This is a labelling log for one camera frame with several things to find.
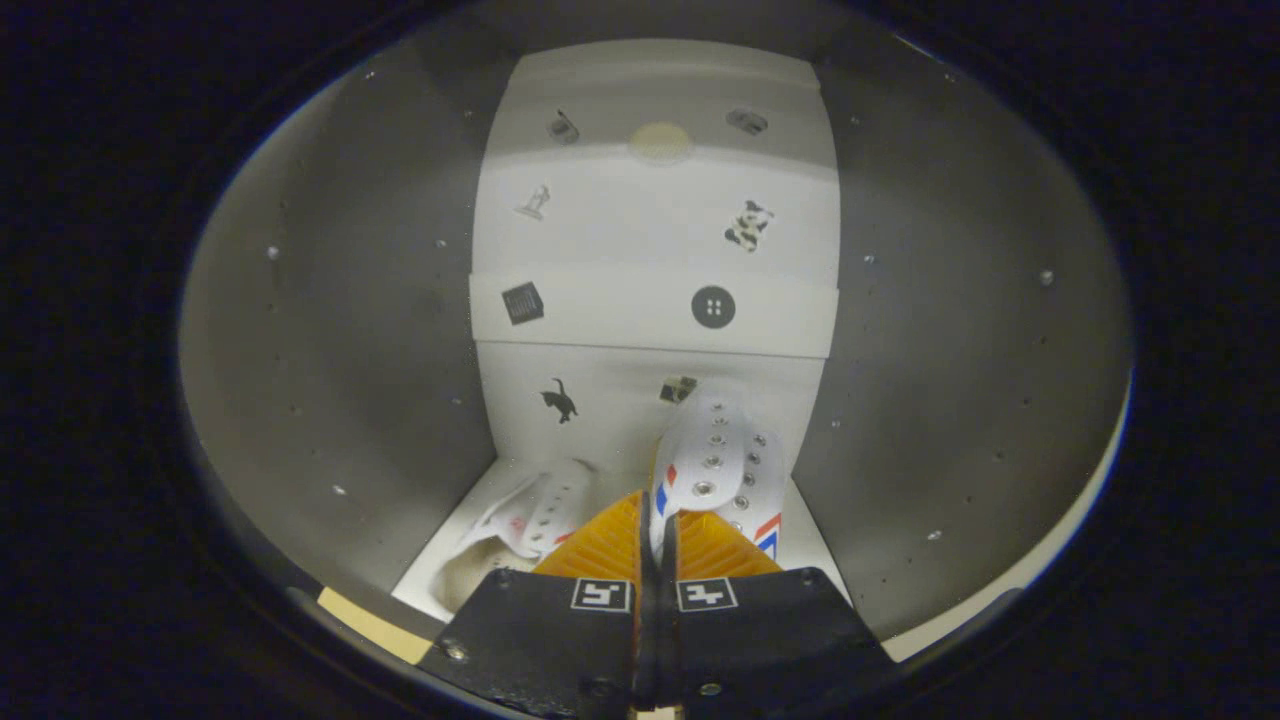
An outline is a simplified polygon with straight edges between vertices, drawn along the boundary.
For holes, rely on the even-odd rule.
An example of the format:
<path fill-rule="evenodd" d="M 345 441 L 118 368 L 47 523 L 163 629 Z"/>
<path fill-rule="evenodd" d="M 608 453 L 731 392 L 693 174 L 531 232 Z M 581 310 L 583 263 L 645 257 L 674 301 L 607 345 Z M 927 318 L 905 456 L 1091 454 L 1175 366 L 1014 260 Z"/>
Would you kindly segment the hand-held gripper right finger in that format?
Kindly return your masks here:
<path fill-rule="evenodd" d="M 677 512 L 660 551 L 658 703 L 678 717 L 841 717 L 896 679 L 819 568 L 783 570 L 713 512 Z"/>

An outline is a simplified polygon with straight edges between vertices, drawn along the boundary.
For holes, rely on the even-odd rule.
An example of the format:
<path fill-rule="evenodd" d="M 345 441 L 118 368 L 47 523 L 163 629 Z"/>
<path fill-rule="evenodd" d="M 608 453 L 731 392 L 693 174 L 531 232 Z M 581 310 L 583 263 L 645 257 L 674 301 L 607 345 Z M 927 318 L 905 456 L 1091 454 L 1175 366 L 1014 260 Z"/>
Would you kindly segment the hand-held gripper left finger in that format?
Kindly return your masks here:
<path fill-rule="evenodd" d="M 499 711 L 634 716 L 646 501 L 643 491 L 616 501 L 531 571 L 489 571 L 419 666 Z"/>

